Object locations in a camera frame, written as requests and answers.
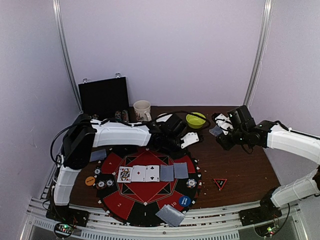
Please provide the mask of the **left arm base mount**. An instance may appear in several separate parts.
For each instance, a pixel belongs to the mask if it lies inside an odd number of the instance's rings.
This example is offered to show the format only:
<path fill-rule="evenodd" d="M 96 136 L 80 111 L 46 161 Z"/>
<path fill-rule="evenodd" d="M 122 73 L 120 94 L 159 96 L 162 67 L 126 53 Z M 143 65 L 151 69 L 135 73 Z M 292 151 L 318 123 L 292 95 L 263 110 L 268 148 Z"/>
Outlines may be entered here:
<path fill-rule="evenodd" d="M 65 223 L 72 226 L 86 227 L 89 219 L 89 212 L 66 206 L 49 205 L 46 218 Z"/>

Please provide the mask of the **ace of diamonds card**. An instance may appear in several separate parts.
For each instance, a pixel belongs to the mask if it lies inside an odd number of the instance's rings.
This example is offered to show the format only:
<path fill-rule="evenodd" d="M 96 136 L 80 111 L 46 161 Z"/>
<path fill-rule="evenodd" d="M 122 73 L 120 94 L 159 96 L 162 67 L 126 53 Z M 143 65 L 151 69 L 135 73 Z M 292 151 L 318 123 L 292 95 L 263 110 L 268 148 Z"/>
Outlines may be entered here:
<path fill-rule="evenodd" d="M 146 169 L 144 165 L 134 165 L 132 167 L 131 182 L 145 182 Z"/>

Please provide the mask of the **stack of poker chips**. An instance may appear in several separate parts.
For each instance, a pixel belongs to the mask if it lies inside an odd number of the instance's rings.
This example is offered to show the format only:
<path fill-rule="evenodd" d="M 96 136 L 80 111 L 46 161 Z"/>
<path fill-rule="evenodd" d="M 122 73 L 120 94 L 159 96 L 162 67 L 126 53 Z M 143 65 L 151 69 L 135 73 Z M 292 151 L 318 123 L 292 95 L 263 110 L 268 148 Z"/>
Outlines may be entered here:
<path fill-rule="evenodd" d="M 194 178 L 190 178 L 190 179 L 188 179 L 188 180 L 186 181 L 186 187 L 187 187 L 187 188 L 192 189 L 192 188 L 195 188 L 196 185 L 197 185 L 197 181 L 196 181 Z"/>

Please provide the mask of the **poker chip stack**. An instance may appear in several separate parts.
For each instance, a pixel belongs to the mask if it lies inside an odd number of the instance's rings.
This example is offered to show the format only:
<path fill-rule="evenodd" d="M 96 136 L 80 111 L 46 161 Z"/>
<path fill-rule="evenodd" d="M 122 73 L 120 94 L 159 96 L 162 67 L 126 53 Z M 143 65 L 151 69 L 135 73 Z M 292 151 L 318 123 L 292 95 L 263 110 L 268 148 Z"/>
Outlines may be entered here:
<path fill-rule="evenodd" d="M 95 173 L 96 175 L 99 175 L 99 174 L 101 173 L 101 169 L 100 169 L 100 168 L 96 168 L 96 169 L 94 170 L 94 173 Z"/>
<path fill-rule="evenodd" d="M 107 184 L 106 184 L 106 182 L 105 182 L 104 180 L 100 180 L 100 181 L 98 181 L 97 184 L 96 184 L 96 188 L 97 188 L 98 190 L 102 190 L 102 189 L 104 189 L 106 186 L 107 186 Z"/>
<path fill-rule="evenodd" d="M 115 184 L 115 183 L 114 183 L 114 181 L 113 181 L 112 179 L 109 179 L 109 180 L 106 181 L 106 186 L 107 186 L 108 188 L 112 187 L 114 184 Z"/>

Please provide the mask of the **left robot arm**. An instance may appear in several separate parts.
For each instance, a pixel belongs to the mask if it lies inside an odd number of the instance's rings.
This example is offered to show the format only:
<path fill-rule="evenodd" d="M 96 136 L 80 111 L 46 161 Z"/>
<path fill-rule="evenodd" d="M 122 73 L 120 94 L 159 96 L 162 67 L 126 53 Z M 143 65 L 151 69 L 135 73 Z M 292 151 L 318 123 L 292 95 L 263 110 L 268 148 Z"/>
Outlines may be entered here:
<path fill-rule="evenodd" d="M 198 142 L 195 132 L 185 132 L 186 123 L 176 114 L 165 113 L 156 119 L 142 122 L 123 122 L 107 118 L 103 121 L 80 114 L 74 123 L 61 130 L 62 147 L 51 159 L 58 167 L 52 191 L 52 213 L 61 222 L 72 218 L 70 195 L 79 172 L 90 161 L 93 148 L 101 146 L 150 146 L 179 153 Z"/>

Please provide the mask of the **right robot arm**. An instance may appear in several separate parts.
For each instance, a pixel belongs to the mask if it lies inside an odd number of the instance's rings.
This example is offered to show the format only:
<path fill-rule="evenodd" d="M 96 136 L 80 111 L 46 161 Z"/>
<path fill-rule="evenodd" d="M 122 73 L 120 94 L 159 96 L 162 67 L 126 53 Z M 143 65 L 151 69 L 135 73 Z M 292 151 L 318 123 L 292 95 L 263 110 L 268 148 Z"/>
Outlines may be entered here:
<path fill-rule="evenodd" d="M 247 106 L 242 105 L 227 112 L 214 113 L 212 120 L 219 129 L 216 141 L 228 151 L 236 145 L 251 154 L 255 146 L 280 150 L 320 163 L 320 138 L 293 130 L 281 121 L 263 120 L 256 123 Z M 268 220 L 281 206 L 320 194 L 320 169 L 293 182 L 270 190 L 256 210 L 259 220 Z"/>

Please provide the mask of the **ace of clubs card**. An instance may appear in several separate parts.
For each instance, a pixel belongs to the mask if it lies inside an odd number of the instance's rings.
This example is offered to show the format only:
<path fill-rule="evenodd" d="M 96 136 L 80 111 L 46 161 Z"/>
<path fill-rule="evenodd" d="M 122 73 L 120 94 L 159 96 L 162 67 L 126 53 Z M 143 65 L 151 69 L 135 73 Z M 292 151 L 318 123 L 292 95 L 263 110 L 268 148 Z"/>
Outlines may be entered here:
<path fill-rule="evenodd" d="M 145 169 L 145 182 L 159 182 L 160 181 L 160 166 L 147 165 Z"/>

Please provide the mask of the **blue small blind button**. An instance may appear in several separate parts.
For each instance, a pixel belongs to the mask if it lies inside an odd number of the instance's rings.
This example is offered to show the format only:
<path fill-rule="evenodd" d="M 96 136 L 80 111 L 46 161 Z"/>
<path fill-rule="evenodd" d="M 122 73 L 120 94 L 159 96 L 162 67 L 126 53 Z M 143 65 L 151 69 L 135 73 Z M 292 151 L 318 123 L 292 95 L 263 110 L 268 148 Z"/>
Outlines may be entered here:
<path fill-rule="evenodd" d="M 188 207 L 191 204 L 191 198 L 183 195 L 179 198 L 178 203 L 181 207 Z"/>

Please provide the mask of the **orange big blind button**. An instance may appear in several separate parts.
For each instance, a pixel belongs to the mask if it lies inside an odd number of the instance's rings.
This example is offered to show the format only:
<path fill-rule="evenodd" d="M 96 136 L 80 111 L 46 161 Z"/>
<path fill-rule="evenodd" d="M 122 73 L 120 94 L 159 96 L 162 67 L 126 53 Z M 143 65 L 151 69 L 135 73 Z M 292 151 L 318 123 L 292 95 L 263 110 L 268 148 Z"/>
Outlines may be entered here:
<path fill-rule="evenodd" d="M 94 186 L 96 183 L 96 178 L 94 176 L 88 176 L 84 182 L 86 186 Z"/>

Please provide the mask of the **queen of hearts card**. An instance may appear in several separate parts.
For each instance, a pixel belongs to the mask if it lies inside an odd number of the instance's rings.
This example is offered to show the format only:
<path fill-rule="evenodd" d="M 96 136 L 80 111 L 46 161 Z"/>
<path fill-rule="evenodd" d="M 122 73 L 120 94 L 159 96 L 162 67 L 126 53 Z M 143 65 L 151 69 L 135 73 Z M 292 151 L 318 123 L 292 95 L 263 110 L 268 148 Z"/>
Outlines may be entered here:
<path fill-rule="evenodd" d="M 120 166 L 119 171 L 118 171 L 118 175 L 117 175 L 117 182 L 118 183 L 131 183 L 132 172 L 133 172 L 133 167 Z"/>

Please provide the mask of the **grey card deck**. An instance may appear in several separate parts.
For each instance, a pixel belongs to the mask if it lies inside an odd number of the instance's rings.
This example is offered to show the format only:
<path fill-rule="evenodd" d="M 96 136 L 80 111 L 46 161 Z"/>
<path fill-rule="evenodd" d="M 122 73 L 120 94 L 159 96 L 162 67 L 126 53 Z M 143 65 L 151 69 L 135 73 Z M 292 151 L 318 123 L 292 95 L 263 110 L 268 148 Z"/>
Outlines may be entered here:
<path fill-rule="evenodd" d="M 218 137 L 219 135 L 223 134 L 224 132 L 219 126 L 216 125 L 215 127 L 211 128 L 209 130 L 209 133 L 215 137 Z"/>

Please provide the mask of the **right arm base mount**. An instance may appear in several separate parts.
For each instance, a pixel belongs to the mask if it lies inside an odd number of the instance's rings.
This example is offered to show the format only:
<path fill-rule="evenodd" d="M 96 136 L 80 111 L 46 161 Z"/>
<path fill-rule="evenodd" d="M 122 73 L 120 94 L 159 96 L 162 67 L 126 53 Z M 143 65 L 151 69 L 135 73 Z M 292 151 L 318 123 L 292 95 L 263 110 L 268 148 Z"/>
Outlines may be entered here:
<path fill-rule="evenodd" d="M 282 212 L 277 207 L 269 207 L 266 205 L 241 210 L 239 218 L 242 226 L 256 225 L 266 221 L 271 221 L 274 217 L 281 217 Z"/>

